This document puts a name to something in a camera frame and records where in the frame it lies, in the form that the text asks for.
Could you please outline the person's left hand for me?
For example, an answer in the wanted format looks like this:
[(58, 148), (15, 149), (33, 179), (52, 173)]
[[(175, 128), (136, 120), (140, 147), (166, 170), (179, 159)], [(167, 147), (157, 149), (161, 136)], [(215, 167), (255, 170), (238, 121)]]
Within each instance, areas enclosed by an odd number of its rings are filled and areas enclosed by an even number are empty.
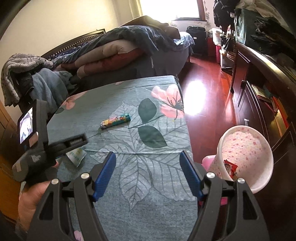
[(37, 205), (50, 182), (51, 181), (45, 181), (33, 186), (29, 186), (27, 183), (24, 185), (18, 202), (18, 221), (16, 224), (18, 230), (22, 232), (27, 232), (29, 230)]

